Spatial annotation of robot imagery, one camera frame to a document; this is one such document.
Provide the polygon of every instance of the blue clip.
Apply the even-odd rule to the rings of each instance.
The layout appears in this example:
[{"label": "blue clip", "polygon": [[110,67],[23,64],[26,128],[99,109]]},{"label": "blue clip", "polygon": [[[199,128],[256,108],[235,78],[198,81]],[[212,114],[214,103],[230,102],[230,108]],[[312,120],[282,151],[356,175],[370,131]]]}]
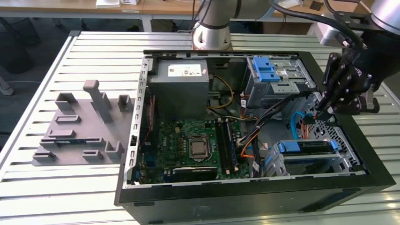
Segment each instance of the blue clip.
[{"label": "blue clip", "polygon": [[331,140],[330,143],[331,143],[334,150],[338,151],[339,150],[338,142],[335,140]]},{"label": "blue clip", "polygon": [[284,149],[282,143],[278,144],[278,148],[279,148],[279,150],[280,150],[280,153],[284,153],[284,152],[286,152],[286,149]]},{"label": "blue clip", "polygon": [[280,76],[275,73],[275,66],[271,63],[268,58],[255,57],[254,59],[254,67],[260,75],[262,82],[279,82]]},{"label": "blue clip", "polygon": [[300,152],[300,147],[298,141],[282,142],[286,147],[286,152]]},{"label": "blue clip", "polygon": [[267,167],[267,165],[271,162],[271,160],[272,160],[272,155],[270,155],[268,158],[266,159],[266,161],[264,161],[264,167]]}]

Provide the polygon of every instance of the desk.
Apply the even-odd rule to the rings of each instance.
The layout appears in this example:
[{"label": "desk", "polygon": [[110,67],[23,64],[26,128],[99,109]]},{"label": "desk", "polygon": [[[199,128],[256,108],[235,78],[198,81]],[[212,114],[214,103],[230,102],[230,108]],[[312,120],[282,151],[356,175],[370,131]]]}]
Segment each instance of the desk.
[{"label": "desk", "polygon": [[[295,35],[232,34],[232,46],[239,51],[310,51],[322,68],[330,53],[340,52],[338,48],[322,46],[315,37]],[[87,79],[98,79],[110,98],[119,94],[136,97],[144,49],[188,50],[191,36],[82,32],[79,37],[68,37],[0,153],[2,225],[138,225],[126,210],[114,206],[119,164],[35,167],[31,160],[55,115],[54,100],[62,91],[72,92],[78,98],[90,98],[82,86]],[[380,113],[355,116],[355,120],[398,185],[324,212],[226,219],[207,221],[207,224],[399,224],[400,110],[386,86],[375,96],[382,104]]]},{"label": "desk", "polygon": [[[291,9],[314,14],[327,13],[310,9],[311,0],[306,0],[304,7]],[[354,11],[358,4],[334,2],[332,7],[343,11]],[[0,0],[0,16],[4,17],[47,17],[47,18],[98,18],[98,19],[142,19],[143,29],[151,32],[152,19],[190,20],[192,14],[191,0],[142,0],[139,5],[124,5],[119,8],[96,9],[96,0]],[[235,21],[282,22],[282,13],[260,20],[234,19]],[[311,23],[310,20],[295,17],[287,18],[288,23]]]}]

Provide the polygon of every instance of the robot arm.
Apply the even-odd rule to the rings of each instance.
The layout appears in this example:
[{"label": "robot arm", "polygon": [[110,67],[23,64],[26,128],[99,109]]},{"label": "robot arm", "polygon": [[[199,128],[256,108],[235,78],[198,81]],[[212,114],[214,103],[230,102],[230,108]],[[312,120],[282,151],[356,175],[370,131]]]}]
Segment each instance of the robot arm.
[{"label": "robot arm", "polygon": [[399,13],[400,1],[396,0],[376,0],[370,14],[334,13],[338,22],[362,33],[363,47],[356,48],[348,36],[338,32],[335,38],[343,50],[342,55],[332,53],[328,59],[323,80],[327,88],[318,107],[320,119],[331,117],[332,112],[350,115],[379,112],[374,92],[383,80],[400,71]]},{"label": "robot arm", "polygon": [[260,19],[272,14],[271,7],[283,14],[314,20],[327,28],[318,30],[322,44],[330,43],[326,39],[330,37],[343,48],[342,54],[330,55],[323,80],[326,90],[318,106],[319,119],[327,120],[332,113],[378,113],[380,107],[374,92],[383,80],[400,71],[400,1],[376,0],[370,14],[334,12],[335,19],[291,11],[275,0],[232,2],[203,1],[194,32],[195,49],[230,49],[230,19]]}]

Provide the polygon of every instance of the screw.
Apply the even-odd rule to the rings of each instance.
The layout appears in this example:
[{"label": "screw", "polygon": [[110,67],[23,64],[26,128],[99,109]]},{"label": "screw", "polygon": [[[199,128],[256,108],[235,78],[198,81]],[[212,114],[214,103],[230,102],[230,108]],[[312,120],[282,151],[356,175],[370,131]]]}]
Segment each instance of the screw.
[{"label": "screw", "polygon": [[347,48],[351,46],[348,41],[343,41],[343,46],[347,47]]}]

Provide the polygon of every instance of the blue drive bay latch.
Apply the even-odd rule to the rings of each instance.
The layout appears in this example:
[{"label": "blue drive bay latch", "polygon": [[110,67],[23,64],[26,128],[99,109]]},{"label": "blue drive bay latch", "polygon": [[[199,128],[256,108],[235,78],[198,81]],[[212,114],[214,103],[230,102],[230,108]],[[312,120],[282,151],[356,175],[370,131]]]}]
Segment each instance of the blue drive bay latch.
[{"label": "blue drive bay latch", "polygon": [[279,82],[280,76],[275,73],[275,66],[270,61],[270,58],[255,57],[254,68],[259,73],[262,82]]}]

